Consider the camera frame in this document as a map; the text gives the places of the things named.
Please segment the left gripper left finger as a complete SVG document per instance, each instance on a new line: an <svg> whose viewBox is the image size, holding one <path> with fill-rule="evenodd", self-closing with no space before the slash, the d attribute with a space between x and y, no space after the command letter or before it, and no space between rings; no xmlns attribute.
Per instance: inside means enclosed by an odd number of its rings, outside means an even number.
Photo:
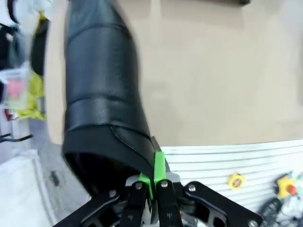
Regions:
<svg viewBox="0 0 303 227"><path fill-rule="evenodd" d="M144 174L126 181L122 191L110 190L93 197L56 227L140 227L149 207L151 181Z"/></svg>

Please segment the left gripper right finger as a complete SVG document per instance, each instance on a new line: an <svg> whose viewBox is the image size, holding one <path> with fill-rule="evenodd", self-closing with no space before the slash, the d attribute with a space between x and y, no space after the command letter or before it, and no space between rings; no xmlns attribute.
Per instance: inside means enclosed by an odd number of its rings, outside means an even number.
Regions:
<svg viewBox="0 0 303 227"><path fill-rule="evenodd" d="M161 151L155 153L154 183L161 227L183 226L181 214L207 227L259 227L262 224L260 215L198 181L185 186L171 181L166 172L165 154Z"/></svg>

